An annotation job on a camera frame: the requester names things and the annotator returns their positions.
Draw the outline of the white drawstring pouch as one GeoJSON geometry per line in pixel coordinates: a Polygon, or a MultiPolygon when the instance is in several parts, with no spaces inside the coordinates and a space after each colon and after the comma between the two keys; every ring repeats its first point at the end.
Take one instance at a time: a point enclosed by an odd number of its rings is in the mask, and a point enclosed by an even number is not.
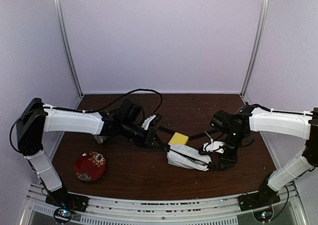
{"type": "Polygon", "coordinates": [[[199,151],[187,145],[170,144],[167,151],[168,164],[199,171],[209,171],[215,168],[208,155],[200,155],[199,151]]]}

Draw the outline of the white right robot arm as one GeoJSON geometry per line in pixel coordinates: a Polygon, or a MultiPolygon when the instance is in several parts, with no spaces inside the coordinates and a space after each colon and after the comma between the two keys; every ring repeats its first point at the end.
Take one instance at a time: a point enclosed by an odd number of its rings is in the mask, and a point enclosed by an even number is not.
{"type": "Polygon", "coordinates": [[[265,177],[255,194],[255,202],[265,206],[286,184],[318,166],[318,110],[293,112],[244,105],[234,114],[224,110],[216,112],[211,126],[226,135],[225,140],[211,139],[204,144],[205,152],[219,154],[218,168],[226,170],[237,163],[237,151],[251,132],[272,132],[302,138],[305,148],[285,166],[265,177]]]}

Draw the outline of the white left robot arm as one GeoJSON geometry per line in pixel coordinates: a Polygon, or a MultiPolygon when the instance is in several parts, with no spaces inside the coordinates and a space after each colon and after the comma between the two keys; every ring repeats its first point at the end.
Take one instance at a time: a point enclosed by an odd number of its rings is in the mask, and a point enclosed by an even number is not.
{"type": "Polygon", "coordinates": [[[60,207],[71,203],[71,195],[63,188],[62,179],[44,152],[44,132],[87,133],[102,137],[123,136],[136,146],[146,149],[168,150],[168,144],[161,141],[156,129],[151,127],[156,114],[147,118],[142,125],[135,123],[143,111],[140,104],[125,99],[112,112],[75,110],[44,104],[40,98],[31,100],[23,114],[17,119],[16,136],[19,153],[29,161],[36,174],[44,182],[52,199],[60,207]]]}

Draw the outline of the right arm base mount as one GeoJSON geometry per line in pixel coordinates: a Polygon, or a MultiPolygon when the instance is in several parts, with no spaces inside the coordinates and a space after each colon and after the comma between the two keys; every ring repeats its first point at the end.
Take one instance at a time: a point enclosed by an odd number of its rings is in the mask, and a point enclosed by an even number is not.
{"type": "Polygon", "coordinates": [[[263,192],[246,193],[238,196],[238,204],[242,212],[270,206],[280,201],[278,194],[271,195],[263,192]]]}

